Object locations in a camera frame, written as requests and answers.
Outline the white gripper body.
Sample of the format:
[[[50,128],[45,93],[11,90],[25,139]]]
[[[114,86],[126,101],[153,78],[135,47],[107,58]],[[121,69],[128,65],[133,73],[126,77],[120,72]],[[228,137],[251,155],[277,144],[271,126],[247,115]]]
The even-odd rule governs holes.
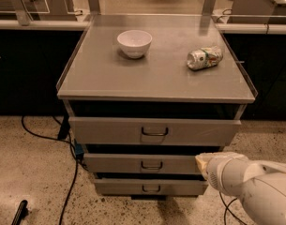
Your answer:
[[[259,173],[259,165],[243,155],[212,157],[205,169],[209,184],[225,195],[240,195],[242,186]]]

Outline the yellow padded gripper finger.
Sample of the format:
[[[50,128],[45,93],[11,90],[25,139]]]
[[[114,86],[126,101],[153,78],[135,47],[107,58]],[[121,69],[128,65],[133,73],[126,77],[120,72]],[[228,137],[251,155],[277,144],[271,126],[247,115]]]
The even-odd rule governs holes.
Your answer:
[[[201,153],[195,157],[197,167],[204,179],[208,178],[206,168],[212,158],[243,158],[244,155],[235,152]]]

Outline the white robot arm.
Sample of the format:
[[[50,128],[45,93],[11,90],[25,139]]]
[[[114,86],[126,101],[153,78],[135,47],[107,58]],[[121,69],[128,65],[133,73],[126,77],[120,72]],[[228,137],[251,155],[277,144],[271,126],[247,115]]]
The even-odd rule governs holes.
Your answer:
[[[195,159],[210,186],[237,198],[258,225],[286,225],[286,163],[235,152],[201,153]]]

